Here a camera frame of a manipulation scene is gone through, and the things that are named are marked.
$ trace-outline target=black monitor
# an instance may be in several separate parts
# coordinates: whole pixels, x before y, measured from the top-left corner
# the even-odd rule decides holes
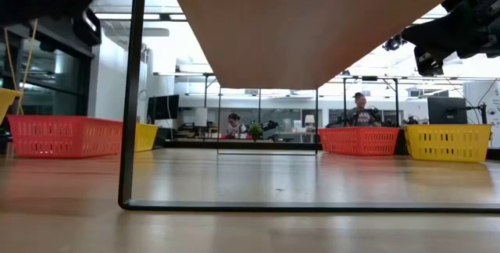
[[[427,99],[429,124],[467,124],[464,98],[431,97]]]
[[[148,100],[148,116],[155,120],[176,119],[179,111],[179,95],[154,97]]]

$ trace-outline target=person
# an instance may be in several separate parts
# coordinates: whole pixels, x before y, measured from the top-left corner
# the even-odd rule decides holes
[[[227,126],[228,137],[240,138],[241,134],[246,132],[247,129],[245,125],[240,123],[240,119],[240,116],[236,113],[231,113],[227,117],[227,121],[229,122],[229,125]]]
[[[347,113],[348,126],[350,127],[381,127],[372,110],[365,109],[366,98],[361,93],[354,95],[356,107]]]

